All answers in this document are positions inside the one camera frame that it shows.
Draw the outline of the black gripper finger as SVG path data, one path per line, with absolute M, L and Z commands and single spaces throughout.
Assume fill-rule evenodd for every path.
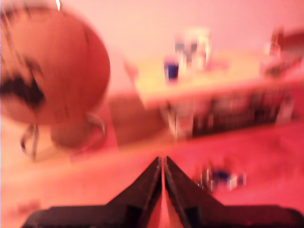
M 162 160 L 104 205 L 50 207 L 32 213 L 25 228 L 145 228 L 162 192 Z
M 303 215 L 278 205 L 222 204 L 197 186 L 170 158 L 164 159 L 165 186 L 185 228 L 302 228 Z

